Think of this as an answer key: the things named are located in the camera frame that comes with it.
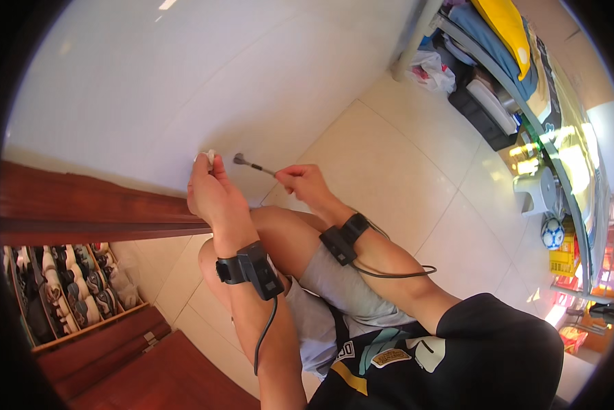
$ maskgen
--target screwdriver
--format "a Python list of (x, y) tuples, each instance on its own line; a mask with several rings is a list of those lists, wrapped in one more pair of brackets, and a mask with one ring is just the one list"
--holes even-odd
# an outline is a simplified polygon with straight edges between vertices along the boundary
[(238, 153), (234, 156), (234, 163), (235, 164), (239, 164), (239, 165), (248, 165), (249, 167), (252, 167), (256, 170), (260, 170), (264, 173), (267, 173), (269, 175), (275, 176), (275, 173), (272, 170), (263, 168), (261, 165), (257, 165), (257, 164), (253, 164), (252, 162), (248, 162), (246, 160), (243, 159), (243, 154), (242, 153)]

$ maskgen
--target wooden door frame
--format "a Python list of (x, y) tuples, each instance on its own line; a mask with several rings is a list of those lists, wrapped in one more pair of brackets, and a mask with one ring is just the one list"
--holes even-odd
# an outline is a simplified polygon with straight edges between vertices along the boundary
[(186, 199), (91, 176), (0, 164), (0, 244), (49, 245), (208, 234)]

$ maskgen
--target black cable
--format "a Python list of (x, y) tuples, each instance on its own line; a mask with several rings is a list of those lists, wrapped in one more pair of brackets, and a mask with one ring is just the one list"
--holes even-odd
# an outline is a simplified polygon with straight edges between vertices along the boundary
[(364, 269), (358, 267), (357, 265), (355, 265), (352, 262), (350, 263), (350, 265), (353, 268), (355, 268), (361, 274), (365, 274), (365, 275), (373, 276), (373, 277), (380, 277), (382, 279), (404, 279), (406, 277), (426, 276), (426, 275), (434, 274), (435, 272), (437, 272), (437, 268), (435, 268), (434, 266), (422, 265), (422, 267), (430, 268), (430, 270), (426, 270), (425, 272), (416, 272), (414, 274), (400, 274), (400, 275), (374, 274), (373, 272), (369, 272), (367, 270), (364, 270)]
[[(359, 213), (356, 209), (354, 209), (352, 207), (349, 207), (349, 208), (351, 208), (355, 212)], [(376, 231), (378, 234), (381, 234), (382, 236), (384, 236), (388, 241), (391, 240), (389, 238), (389, 235), (387, 235), (387, 233), (385, 231), (383, 231), (382, 228), (380, 228), (379, 226), (374, 224), (372, 220), (370, 220), (368, 218), (366, 218), (366, 220), (368, 221), (369, 225), (371, 226), (371, 228), (374, 231)], [(374, 274), (373, 272), (369, 272), (367, 270), (362, 269), (361, 267), (358, 267), (357, 265), (355, 265), (354, 262), (351, 262), (350, 265), (353, 268), (355, 268), (355, 270), (357, 270), (357, 272), (359, 272), (361, 274), (365, 274), (365, 275), (373, 276), (373, 277), (379, 277), (381, 279), (405, 279), (406, 277), (426, 276), (426, 275), (434, 274), (435, 272), (437, 272), (437, 268), (435, 268), (432, 265), (421, 265), (424, 268), (430, 268), (430, 270), (426, 270), (425, 272), (416, 272), (416, 273), (413, 273), (413, 274), (400, 274), (400, 275), (390, 275), (390, 274), (385, 274), (385, 273)]]
[(278, 297), (273, 296), (273, 310), (270, 312), (270, 317), (268, 318), (268, 323), (264, 330), (262, 331), (262, 335), (257, 340), (257, 346), (254, 348), (254, 375), (257, 375), (257, 358), (259, 357), (259, 347), (262, 345), (262, 340), (264, 340), (264, 336), (266, 336), (266, 332), (268, 332), (268, 328), (270, 324), (273, 323), (273, 319), (275, 319), (275, 313), (278, 311)]

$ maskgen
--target yellow crate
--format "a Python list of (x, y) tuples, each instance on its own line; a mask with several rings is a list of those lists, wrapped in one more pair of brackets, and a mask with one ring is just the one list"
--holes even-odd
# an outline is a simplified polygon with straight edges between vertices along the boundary
[(576, 251), (574, 234), (565, 234), (562, 245), (556, 250), (549, 250), (549, 268), (554, 275), (573, 277), (580, 263)]

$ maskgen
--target black wrist sensor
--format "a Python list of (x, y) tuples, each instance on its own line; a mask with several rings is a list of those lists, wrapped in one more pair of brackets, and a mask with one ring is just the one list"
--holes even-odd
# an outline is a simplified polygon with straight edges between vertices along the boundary
[(339, 232), (341, 232), (341, 236), (343, 236), (344, 241), (352, 246), (369, 226), (370, 224), (369, 221), (366, 220), (366, 217), (360, 213), (356, 213), (352, 217), (348, 218)]
[(270, 300), (284, 291), (284, 285), (275, 275), (261, 241), (240, 249), (234, 258), (218, 259), (216, 273), (221, 282), (229, 285), (252, 283), (262, 300)]
[(331, 226), (319, 238), (336, 261), (341, 266), (346, 266), (357, 258), (353, 245), (368, 227), (369, 221), (362, 214), (356, 213), (346, 221), (341, 229)]
[(319, 239), (341, 266), (346, 266), (357, 258), (352, 245), (346, 242), (336, 226), (329, 227), (323, 234), (320, 234)]

